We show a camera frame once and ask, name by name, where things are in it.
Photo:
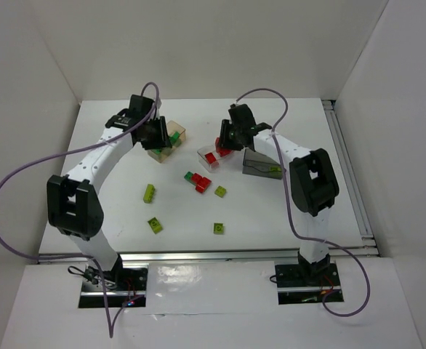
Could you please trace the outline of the dark green lego square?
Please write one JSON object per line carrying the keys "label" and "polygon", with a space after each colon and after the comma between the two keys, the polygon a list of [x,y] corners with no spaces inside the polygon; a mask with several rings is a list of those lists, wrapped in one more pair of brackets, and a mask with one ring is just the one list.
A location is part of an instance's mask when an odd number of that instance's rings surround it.
{"label": "dark green lego square", "polygon": [[175,132],[173,135],[170,136],[170,142],[173,145],[176,145],[180,141],[180,133]]}

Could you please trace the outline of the orange transparent container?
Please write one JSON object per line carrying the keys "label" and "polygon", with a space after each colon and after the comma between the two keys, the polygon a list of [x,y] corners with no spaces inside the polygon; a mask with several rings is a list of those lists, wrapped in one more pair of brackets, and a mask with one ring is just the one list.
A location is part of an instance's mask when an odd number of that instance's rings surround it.
{"label": "orange transparent container", "polygon": [[177,122],[168,121],[166,127],[172,146],[147,151],[147,154],[160,164],[165,162],[186,141],[186,129]]}

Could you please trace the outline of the red lego long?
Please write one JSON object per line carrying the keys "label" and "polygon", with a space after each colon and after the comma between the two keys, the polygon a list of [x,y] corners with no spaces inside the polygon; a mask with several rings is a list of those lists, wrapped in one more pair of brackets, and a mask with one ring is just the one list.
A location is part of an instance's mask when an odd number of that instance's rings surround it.
{"label": "red lego long", "polygon": [[220,155],[221,158],[226,157],[230,155],[233,151],[228,149],[219,149],[217,153]]}

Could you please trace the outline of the grey transparent container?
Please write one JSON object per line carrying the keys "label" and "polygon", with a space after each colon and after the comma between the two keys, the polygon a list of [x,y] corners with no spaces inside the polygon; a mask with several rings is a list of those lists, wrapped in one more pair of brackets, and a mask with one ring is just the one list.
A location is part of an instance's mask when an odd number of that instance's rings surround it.
{"label": "grey transparent container", "polygon": [[276,161],[262,155],[261,153],[246,149],[242,162],[242,173],[244,175],[251,175],[255,177],[264,177],[274,180],[282,179],[282,171],[270,172],[270,167],[280,167]]}

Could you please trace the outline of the clear transparent container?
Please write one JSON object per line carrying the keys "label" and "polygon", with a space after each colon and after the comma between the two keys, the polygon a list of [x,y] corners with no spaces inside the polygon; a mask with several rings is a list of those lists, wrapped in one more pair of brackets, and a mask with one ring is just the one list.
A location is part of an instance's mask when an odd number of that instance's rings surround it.
{"label": "clear transparent container", "polygon": [[206,145],[197,150],[198,161],[206,171],[216,172],[226,161],[231,159],[235,151],[217,148],[216,145]]}

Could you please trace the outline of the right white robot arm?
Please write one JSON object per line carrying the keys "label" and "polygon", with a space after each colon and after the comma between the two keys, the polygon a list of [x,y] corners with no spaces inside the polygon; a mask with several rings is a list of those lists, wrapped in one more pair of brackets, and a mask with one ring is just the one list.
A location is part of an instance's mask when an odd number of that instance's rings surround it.
{"label": "right white robot arm", "polygon": [[269,124],[258,124],[246,104],[232,104],[228,113],[230,118],[222,120],[219,146],[233,151],[246,148],[281,165],[291,230],[301,241],[299,272],[306,282],[316,282],[330,265],[329,214],[339,195],[329,154],[323,148],[302,147]]}

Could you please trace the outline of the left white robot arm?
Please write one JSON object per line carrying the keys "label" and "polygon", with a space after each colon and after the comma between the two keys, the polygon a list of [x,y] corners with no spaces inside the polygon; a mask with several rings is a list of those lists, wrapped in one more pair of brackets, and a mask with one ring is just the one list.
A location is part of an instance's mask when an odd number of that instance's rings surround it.
{"label": "left white robot arm", "polygon": [[49,224],[88,255],[92,276],[117,284],[125,277],[120,255],[103,233],[104,211],[98,194],[117,163],[136,144],[146,150],[171,147],[160,100],[132,95],[128,108],[111,116],[99,141],[83,159],[62,176],[47,181]]}

